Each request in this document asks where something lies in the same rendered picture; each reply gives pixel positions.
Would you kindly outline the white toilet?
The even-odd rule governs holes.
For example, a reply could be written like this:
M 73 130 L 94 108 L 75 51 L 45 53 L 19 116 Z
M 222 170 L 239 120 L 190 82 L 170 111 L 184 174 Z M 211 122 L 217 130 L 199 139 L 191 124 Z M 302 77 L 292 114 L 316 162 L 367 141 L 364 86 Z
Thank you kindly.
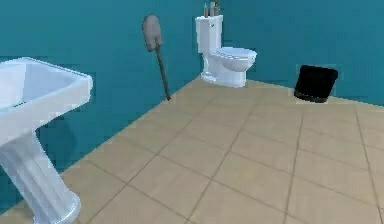
M 246 48 L 223 46 L 223 21 L 223 15 L 195 18 L 197 52 L 204 62 L 200 76 L 208 83 L 242 88 L 257 53 Z

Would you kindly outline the white pedestal sink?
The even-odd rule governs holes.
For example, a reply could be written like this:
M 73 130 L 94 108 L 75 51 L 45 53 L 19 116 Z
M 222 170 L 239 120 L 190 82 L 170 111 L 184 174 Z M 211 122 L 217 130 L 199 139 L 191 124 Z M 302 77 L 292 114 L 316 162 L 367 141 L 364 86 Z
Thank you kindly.
M 72 224 L 81 210 L 36 130 L 88 103 L 92 77 L 31 57 L 0 62 L 0 167 L 33 213 L 34 224 Z

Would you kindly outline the black waste bin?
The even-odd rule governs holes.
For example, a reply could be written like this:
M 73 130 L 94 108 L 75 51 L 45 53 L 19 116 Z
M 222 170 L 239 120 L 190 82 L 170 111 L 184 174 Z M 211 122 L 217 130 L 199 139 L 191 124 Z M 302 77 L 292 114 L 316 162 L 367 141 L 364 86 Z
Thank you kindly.
M 337 78 L 336 69 L 302 65 L 294 88 L 294 96 L 304 101 L 325 103 Z

